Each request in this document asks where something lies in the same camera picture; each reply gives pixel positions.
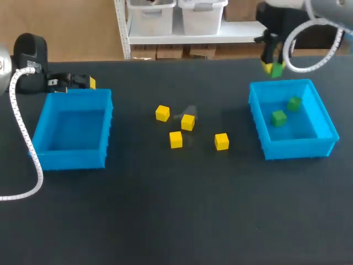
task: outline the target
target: metal shelf frame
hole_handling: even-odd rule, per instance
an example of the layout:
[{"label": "metal shelf frame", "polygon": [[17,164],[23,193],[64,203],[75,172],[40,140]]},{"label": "metal shelf frame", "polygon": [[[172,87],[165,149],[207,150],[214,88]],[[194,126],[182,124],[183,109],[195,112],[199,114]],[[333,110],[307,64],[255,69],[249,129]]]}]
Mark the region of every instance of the metal shelf frame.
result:
[{"label": "metal shelf frame", "polygon": [[220,33],[217,35],[187,36],[183,30],[181,10],[176,9],[173,15],[173,33],[171,35],[141,36],[131,15],[126,21],[124,0],[114,0],[114,3],[125,59],[131,58],[130,45],[251,43],[254,38],[261,36],[266,29],[259,22],[222,21]]}]

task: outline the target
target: white cable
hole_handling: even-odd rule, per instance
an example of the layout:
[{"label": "white cable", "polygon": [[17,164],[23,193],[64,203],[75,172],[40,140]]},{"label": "white cable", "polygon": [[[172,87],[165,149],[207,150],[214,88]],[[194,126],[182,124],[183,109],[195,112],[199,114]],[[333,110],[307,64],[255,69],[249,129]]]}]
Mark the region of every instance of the white cable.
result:
[{"label": "white cable", "polygon": [[42,167],[40,166],[40,162],[37,157],[37,153],[34,150],[34,147],[33,147],[31,138],[29,137],[29,134],[27,132],[26,126],[23,123],[23,119],[21,117],[20,110],[18,109],[18,106],[17,106],[16,93],[15,93],[16,83],[17,83],[18,79],[20,78],[20,76],[27,75],[30,73],[35,73],[35,69],[33,67],[26,67],[26,68],[22,68],[20,70],[16,70],[16,73],[12,76],[11,81],[10,81],[9,95],[10,95],[11,106],[12,106],[13,113],[15,115],[17,124],[21,130],[21,133],[23,135],[23,139],[26,142],[26,145],[28,147],[28,150],[29,150],[31,157],[33,159],[33,162],[34,162],[34,166],[37,170],[38,181],[37,181],[37,185],[29,192],[18,194],[18,195],[13,195],[13,196],[1,196],[0,201],[18,200],[18,199],[23,199],[23,198],[29,197],[29,196],[35,194],[43,184],[43,170],[42,170]]},{"label": "white cable", "polygon": [[[306,8],[307,8],[307,12],[310,17],[310,20],[301,24],[295,30],[293,30],[283,45],[283,60],[286,63],[287,67],[291,71],[297,72],[297,73],[312,72],[312,71],[315,71],[315,70],[321,68],[322,66],[324,66],[335,55],[335,53],[341,43],[343,31],[347,31],[349,34],[351,34],[351,32],[349,30],[344,29],[341,26],[339,26],[333,22],[330,22],[330,21],[323,19],[323,18],[318,18],[318,19],[315,18],[314,14],[313,14],[312,7],[311,7],[310,0],[305,0],[305,4],[306,4]],[[306,68],[295,67],[291,63],[290,58],[289,58],[291,44],[294,41],[294,39],[299,35],[299,33],[301,33],[302,31],[304,31],[307,28],[314,26],[314,25],[331,25],[331,26],[338,28],[334,43],[333,43],[330,51],[327,53],[327,55],[321,61],[319,61],[317,64],[310,66],[310,67],[306,67]]]}]

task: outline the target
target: black table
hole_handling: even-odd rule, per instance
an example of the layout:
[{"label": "black table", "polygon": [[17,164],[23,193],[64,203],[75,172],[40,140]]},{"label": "black table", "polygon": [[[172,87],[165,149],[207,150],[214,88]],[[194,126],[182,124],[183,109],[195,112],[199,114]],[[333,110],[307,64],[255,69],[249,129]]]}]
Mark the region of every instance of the black table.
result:
[{"label": "black table", "polygon": [[[298,59],[309,65],[317,59]],[[46,172],[34,196],[0,204],[0,262],[64,264],[344,264],[353,262],[353,59],[310,78],[341,137],[329,158],[264,161],[248,107],[259,60],[59,63],[113,91],[105,170]],[[45,95],[19,96],[33,135]],[[188,144],[169,147],[176,121],[198,107]],[[0,195],[31,189],[36,174],[0,99]],[[230,149],[216,152],[214,134]]]}]

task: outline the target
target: white storage bin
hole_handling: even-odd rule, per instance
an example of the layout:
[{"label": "white storage bin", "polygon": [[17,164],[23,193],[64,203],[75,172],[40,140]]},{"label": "white storage bin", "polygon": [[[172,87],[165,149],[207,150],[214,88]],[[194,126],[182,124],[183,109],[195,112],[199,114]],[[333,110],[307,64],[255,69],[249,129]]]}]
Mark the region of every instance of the white storage bin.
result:
[{"label": "white storage bin", "polygon": [[141,36],[170,35],[173,29],[173,8],[177,0],[127,0],[132,22]]},{"label": "white storage bin", "polygon": [[185,35],[218,34],[223,7],[227,4],[228,0],[178,0],[183,10]]}]

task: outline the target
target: blue box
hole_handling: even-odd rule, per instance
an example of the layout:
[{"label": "blue box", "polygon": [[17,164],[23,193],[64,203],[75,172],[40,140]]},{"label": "blue box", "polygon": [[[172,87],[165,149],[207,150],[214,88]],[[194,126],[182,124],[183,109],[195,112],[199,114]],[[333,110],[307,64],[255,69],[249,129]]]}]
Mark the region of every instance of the blue box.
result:
[{"label": "blue box", "polygon": [[112,112],[109,89],[49,94],[33,137],[43,170],[104,168]]},{"label": "blue box", "polygon": [[[291,97],[302,98],[297,112],[287,110]],[[326,157],[339,140],[311,80],[252,83],[249,104],[266,160]],[[287,122],[276,128],[271,124],[271,114],[280,109],[286,113]]]}]

